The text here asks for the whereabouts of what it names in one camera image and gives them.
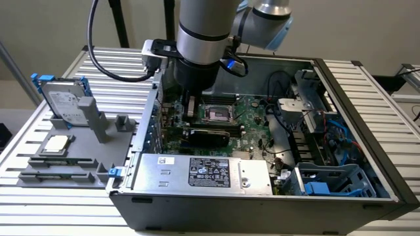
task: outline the white sticker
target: white sticker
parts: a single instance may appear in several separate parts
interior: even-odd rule
[[[173,165],[174,164],[174,157],[158,157],[157,164],[159,165]]]
[[[49,97],[62,119],[71,125],[86,125],[83,112],[77,108],[78,99],[69,92],[50,91]]]

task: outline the white label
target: white label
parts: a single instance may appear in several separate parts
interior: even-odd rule
[[[86,125],[83,112],[77,108],[78,99],[69,92],[50,91],[49,97],[62,119],[71,125]]]
[[[173,165],[174,164],[174,157],[158,157],[157,164],[159,165]]]

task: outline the metal slatted surface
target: metal slatted surface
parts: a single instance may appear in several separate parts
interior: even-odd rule
[[[95,48],[94,51],[101,65],[114,73],[126,77],[142,74],[138,50]],[[359,69],[342,61],[327,61],[327,66],[345,84],[342,88],[349,98],[353,99],[357,107],[365,108],[362,111],[366,112],[361,112],[361,116],[369,127],[377,129],[375,137],[381,144],[402,143],[406,149],[415,146],[411,152],[417,152],[418,138],[406,130],[403,122],[386,107],[375,89],[363,82]],[[127,113],[138,121],[150,82],[129,84],[106,78],[93,68],[83,52],[62,77],[78,78],[82,75],[89,79],[97,105],[106,117],[111,118],[118,113]],[[373,109],[374,113],[367,112],[371,107],[377,109]],[[38,143],[50,129],[47,121],[50,115],[42,103],[0,156],[0,235],[155,235],[155,233],[134,232],[126,227],[103,190],[15,187],[18,173],[26,167],[27,158],[37,150]],[[397,149],[389,158],[411,190],[420,194],[420,171],[415,167],[420,165],[420,158],[414,158],[411,153],[398,153]],[[417,236],[420,234],[418,220],[420,211],[414,211],[395,221],[371,222],[349,235]],[[178,234],[161,232],[159,235]]]

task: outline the black stand pole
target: black stand pole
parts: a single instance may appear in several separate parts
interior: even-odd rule
[[[121,9],[121,0],[107,0],[107,2],[111,9],[113,21],[115,23],[119,46],[121,48],[129,48],[122,9]]]
[[[174,41],[174,0],[163,0],[166,40]]]

